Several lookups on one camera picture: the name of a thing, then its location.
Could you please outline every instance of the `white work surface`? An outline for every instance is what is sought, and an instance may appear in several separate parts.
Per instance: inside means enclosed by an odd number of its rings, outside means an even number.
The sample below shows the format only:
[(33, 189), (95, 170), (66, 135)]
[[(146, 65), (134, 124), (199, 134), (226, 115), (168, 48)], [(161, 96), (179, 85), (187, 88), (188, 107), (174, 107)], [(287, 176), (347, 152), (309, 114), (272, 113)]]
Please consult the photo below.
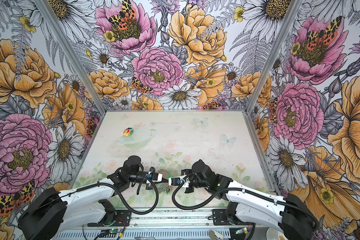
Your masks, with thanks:
[[(132, 134), (152, 129), (154, 137), (142, 144), (118, 143), (118, 138), (128, 127), (135, 129)], [(233, 142), (233, 146), (222, 138), (222, 134)], [(105, 178), (121, 167), (131, 155), (141, 158), (144, 170), (153, 166), (156, 171), (166, 170), (173, 176), (180, 175), (182, 169), (190, 169), (194, 162), (202, 159), (216, 174), (268, 192), (240, 111), (107, 112), (72, 188)], [(158, 188), (163, 189), (165, 185), (159, 184)], [(128, 203), (133, 208), (151, 207), (155, 201), (154, 191), (145, 190), (143, 185), (140, 194), (136, 195), (136, 189), (137, 185), (122, 193)], [(190, 194), (184, 194), (184, 190), (177, 194), (177, 201), (182, 205), (199, 204), (210, 196), (204, 189), (195, 189)], [(172, 192), (167, 194), (162, 191), (157, 207), (174, 207)], [(109, 200), (116, 208), (124, 208), (118, 196)], [(206, 207), (225, 207), (227, 204), (224, 200), (214, 199)]]

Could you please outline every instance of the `metal corner post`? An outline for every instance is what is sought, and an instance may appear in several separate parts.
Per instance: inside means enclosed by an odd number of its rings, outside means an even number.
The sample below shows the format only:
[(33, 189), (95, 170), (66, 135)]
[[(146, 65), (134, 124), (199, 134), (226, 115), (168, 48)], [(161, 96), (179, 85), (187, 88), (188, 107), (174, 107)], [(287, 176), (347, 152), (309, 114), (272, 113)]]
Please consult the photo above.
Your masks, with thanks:
[(47, 22), (49, 28), (52, 30), (52, 33), (60, 44), (61, 48), (63, 49), (69, 60), (71, 60), (71, 64), (75, 68), (77, 74), (79, 75), (79, 78), (84, 82), (84, 85), (86, 86), (88, 93), (91, 95), (93, 102), (96, 104), (100, 115), (104, 116), (106, 113), (104, 104), (102, 103), (99, 95), (93, 88), (93, 85), (89, 80), (88, 74), (82, 66), (81, 62), (79, 61), (79, 58), (75, 50), (73, 49), (67, 35), (63, 31), (61, 24), (56, 20), (55, 13), (49, 5), (48, 0), (37, 0), (34, 1), (34, 3), (43, 15), (43, 18)]
[(289, 29), (291, 28), (293, 21), (296, 18), (296, 15), (299, 11), (299, 8), (302, 4), (303, 0), (292, 0), (288, 11), (285, 15), (283, 24), (281, 25), (281, 29), (279, 33), (277, 34), (275, 41), (273, 42), (271, 51), (269, 52), (268, 58), (265, 61), (265, 64), (263, 66), (263, 69), (261, 70), (259, 81), (257, 82), (256, 86), (254, 87), (253, 94), (251, 95), (250, 102), (248, 103), (245, 111), (247, 113), (250, 113), (254, 107), (254, 104), (257, 101), (257, 98), (260, 95), (261, 89), (263, 88), (269, 71), (272, 68), (272, 65), (274, 61), (276, 60), (276, 57), (278, 55), (278, 51), (281, 48), (282, 44), (285, 43), (285, 37), (288, 34)]

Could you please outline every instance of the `floral table mat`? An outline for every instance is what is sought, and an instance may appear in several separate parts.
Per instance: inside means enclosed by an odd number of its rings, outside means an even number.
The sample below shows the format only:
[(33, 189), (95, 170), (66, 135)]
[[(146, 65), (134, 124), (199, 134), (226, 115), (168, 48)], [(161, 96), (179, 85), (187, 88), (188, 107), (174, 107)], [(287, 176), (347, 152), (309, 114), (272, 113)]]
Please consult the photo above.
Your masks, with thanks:
[[(131, 127), (132, 135), (143, 142), (121, 144), (118, 139)], [(152, 135), (144, 136), (147, 131)], [(108, 112), (89, 149), (88, 155), (72, 188), (96, 182), (113, 173), (131, 155), (141, 157), (144, 169), (151, 166), (173, 176), (202, 159), (216, 174), (231, 177), (251, 188), (268, 192), (263, 171), (256, 156), (245, 120), (240, 111), (179, 111), (179, 112)], [(173, 190), (168, 193), (158, 184), (157, 207), (174, 207)], [(132, 207), (151, 207), (153, 190), (135, 187), (122, 194)], [(177, 199), (183, 205), (195, 205), (210, 196), (204, 189), (193, 194), (180, 190)], [(119, 197), (111, 197), (115, 207), (123, 208)], [(224, 200), (212, 200), (207, 207), (224, 207)]]

